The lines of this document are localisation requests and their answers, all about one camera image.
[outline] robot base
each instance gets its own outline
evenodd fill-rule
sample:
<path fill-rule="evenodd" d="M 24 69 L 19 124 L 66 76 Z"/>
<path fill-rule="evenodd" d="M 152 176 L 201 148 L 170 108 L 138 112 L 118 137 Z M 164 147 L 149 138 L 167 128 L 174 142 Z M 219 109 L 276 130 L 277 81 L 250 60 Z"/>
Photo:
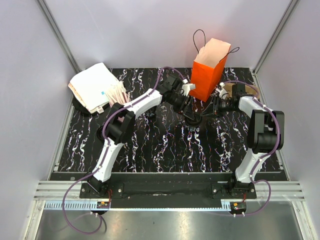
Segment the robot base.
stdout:
<path fill-rule="evenodd" d="M 124 184 L 121 182 L 106 181 L 101 185 L 100 192 L 96 192 L 87 182 L 81 184 L 79 198 L 81 199 L 106 199 L 111 192 L 113 199 L 121 199 L 124 192 Z"/>
<path fill-rule="evenodd" d="M 227 183 L 213 183 L 211 184 L 212 195 L 214 199 L 256 199 L 255 185 L 252 183 L 239 188 L 229 188 Z"/>

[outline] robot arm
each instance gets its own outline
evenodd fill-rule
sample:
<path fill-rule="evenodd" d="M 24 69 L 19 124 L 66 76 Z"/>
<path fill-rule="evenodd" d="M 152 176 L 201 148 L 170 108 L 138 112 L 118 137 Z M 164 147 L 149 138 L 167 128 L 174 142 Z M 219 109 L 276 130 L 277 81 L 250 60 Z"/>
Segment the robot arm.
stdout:
<path fill-rule="evenodd" d="M 100 192 L 103 183 L 110 177 L 116 157 L 127 141 L 133 135 L 136 119 L 146 111 L 168 102 L 173 105 L 173 110 L 192 121 L 195 116 L 192 110 L 192 97 L 189 91 L 194 89 L 194 84 L 170 75 L 156 89 L 149 89 L 146 93 L 135 100 L 121 105 L 115 103 L 110 115 L 125 108 L 115 115 L 105 129 L 107 139 L 104 140 L 102 153 L 93 172 L 96 172 L 87 182 L 96 191 Z"/>
<path fill-rule="evenodd" d="M 269 156 L 261 157 L 275 147 L 277 142 L 276 126 L 268 111 L 257 103 L 258 100 L 254 96 L 246 93 L 243 84 L 237 83 L 232 86 L 232 97 L 223 98 L 226 91 L 221 86 L 216 89 L 216 92 L 219 96 L 213 97 L 209 106 L 201 114 L 203 117 L 219 118 L 225 112 L 238 111 L 244 112 L 250 118 L 247 133 L 248 151 L 240 166 L 235 170 L 231 186 L 229 186 L 230 189 L 237 189 L 238 186 L 241 186 L 239 189 L 242 189 L 251 183 L 251 178 L 255 179 L 262 164 L 269 158 Z M 285 115 L 282 111 L 271 111 L 280 126 L 280 141 L 277 146 L 277 150 L 279 150 L 284 144 Z"/>

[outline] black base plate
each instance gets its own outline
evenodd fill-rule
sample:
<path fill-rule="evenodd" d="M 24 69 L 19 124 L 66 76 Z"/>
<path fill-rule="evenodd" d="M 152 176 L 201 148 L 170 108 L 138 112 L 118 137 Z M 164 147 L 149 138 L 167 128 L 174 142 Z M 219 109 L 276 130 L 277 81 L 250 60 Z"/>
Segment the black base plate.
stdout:
<path fill-rule="evenodd" d="M 107 182 L 98 193 L 88 183 L 84 182 L 81 185 L 79 197 L 81 199 L 106 199 L 109 197 L 108 191 L 111 191 L 112 199 L 121 199 L 123 197 L 124 184 L 121 182 Z"/>
<path fill-rule="evenodd" d="M 212 195 L 214 199 L 243 199 L 244 194 L 241 192 L 228 192 L 225 188 L 225 183 L 212 183 Z M 256 189 L 252 184 L 250 191 L 245 193 L 246 199 L 256 199 Z"/>

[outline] white label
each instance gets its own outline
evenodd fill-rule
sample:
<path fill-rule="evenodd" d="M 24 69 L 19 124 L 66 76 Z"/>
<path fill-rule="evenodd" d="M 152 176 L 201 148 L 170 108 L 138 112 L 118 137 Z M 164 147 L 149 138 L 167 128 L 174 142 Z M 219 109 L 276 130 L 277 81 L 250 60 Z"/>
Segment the white label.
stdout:
<path fill-rule="evenodd" d="M 98 106 L 96 110 L 99 114 L 102 114 L 104 112 L 104 109 L 101 106 Z"/>

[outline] black bag handle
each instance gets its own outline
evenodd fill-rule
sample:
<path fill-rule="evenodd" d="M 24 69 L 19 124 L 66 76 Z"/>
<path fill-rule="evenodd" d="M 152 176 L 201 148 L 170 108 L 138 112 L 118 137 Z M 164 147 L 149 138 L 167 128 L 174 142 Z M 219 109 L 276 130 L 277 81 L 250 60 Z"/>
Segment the black bag handle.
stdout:
<path fill-rule="evenodd" d="M 194 46 L 195 46 L 196 51 L 199 53 L 199 49 L 197 48 L 197 45 L 196 45 L 196 42 L 195 42 L 195 35 L 196 35 L 196 33 L 197 33 L 198 31 L 203 32 L 203 36 L 204 36 L 204 45 L 206 45 L 206 34 L 205 34 L 205 32 L 204 32 L 202 29 L 198 29 L 198 30 L 197 30 L 197 31 L 195 31 L 195 32 L 194 32 L 194 34 L 193 34 L 193 44 L 194 44 Z"/>
<path fill-rule="evenodd" d="M 229 54 L 233 54 L 233 53 L 238 52 L 239 49 L 240 49 L 240 47 L 238 47 L 238 46 L 235 47 L 234 49 L 232 49 L 230 52 L 228 52 L 228 53 L 219 61 L 219 63 L 220 63 L 223 59 L 225 59 Z"/>

